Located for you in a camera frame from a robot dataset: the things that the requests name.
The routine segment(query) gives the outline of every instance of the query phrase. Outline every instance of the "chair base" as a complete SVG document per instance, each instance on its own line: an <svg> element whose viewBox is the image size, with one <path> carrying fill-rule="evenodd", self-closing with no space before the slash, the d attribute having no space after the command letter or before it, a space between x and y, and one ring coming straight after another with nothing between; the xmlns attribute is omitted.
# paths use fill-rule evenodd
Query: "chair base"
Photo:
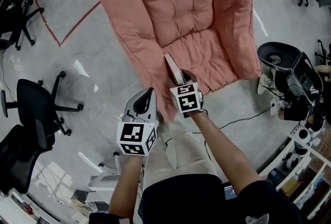
<svg viewBox="0 0 331 224"><path fill-rule="evenodd" d="M66 72L64 70L62 70L59 75L57 75L55 83L54 83L54 87L53 87L53 91L52 91L52 99L55 102L55 97L56 97L56 93L57 93L57 89L58 89L58 85L59 85L59 81L60 79L64 78L66 76ZM39 80L38 81L39 85L43 85L43 81ZM57 106L55 105L55 111L58 112L80 112L84 109L84 105L82 103L77 105L77 108L70 108L70 107L63 107L63 106ZM70 128L68 128L67 130L64 129L63 125L65 123L63 117L58 117L57 114L55 114L54 117L54 121L56 122L56 124L59 126L61 132L64 135L70 136L72 134L72 130Z"/></svg>

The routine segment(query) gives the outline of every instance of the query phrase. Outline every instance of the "floor marking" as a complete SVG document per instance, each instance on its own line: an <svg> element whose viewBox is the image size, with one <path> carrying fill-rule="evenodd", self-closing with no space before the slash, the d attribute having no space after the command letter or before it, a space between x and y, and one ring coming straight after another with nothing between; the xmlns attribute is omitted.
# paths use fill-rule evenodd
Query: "floor marking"
<svg viewBox="0 0 331 224"><path fill-rule="evenodd" d="M255 9L253 9L253 12L254 12L254 15L255 15L255 17L257 18L258 22L260 23L261 29L262 29L262 31L263 31L265 37L268 37L269 34L268 34L267 30L265 29L264 24L263 24L263 22L262 22L260 16L259 16L258 13L255 11Z"/></svg>

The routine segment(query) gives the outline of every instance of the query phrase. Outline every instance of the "sneaker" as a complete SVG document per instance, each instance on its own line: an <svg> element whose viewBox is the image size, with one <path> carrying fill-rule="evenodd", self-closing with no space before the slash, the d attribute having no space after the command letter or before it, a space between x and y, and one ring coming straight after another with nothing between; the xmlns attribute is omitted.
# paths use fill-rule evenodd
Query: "sneaker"
<svg viewBox="0 0 331 224"><path fill-rule="evenodd" d="M274 88L273 82L266 74L261 74L258 84L258 95L261 95L266 91L266 87Z"/></svg>

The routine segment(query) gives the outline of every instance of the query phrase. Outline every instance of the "black shirt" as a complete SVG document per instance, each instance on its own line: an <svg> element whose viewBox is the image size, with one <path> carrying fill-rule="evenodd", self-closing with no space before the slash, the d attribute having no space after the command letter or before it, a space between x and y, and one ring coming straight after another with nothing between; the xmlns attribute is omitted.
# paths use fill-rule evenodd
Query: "black shirt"
<svg viewBox="0 0 331 224"><path fill-rule="evenodd" d="M225 200L224 187L215 175L187 174L146 188L139 215L144 224L238 223L245 218L269 214L269 223L303 223L295 207L283 199L269 182L258 181L244 188L238 198ZM121 217L93 213L90 224L118 224Z"/></svg>

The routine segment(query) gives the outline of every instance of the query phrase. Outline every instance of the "screen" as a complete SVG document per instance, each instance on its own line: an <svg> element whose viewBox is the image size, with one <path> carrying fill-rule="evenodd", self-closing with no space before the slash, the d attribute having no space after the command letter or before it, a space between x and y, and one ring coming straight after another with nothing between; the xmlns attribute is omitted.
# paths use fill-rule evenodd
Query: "screen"
<svg viewBox="0 0 331 224"><path fill-rule="evenodd" d="M230 200L237 197L236 193L233 190L232 185L224 188L224 194L225 194L225 200Z"/></svg>
<svg viewBox="0 0 331 224"><path fill-rule="evenodd" d="M109 205L106 202L95 202L95 205L97 206L98 211L108 211Z"/></svg>

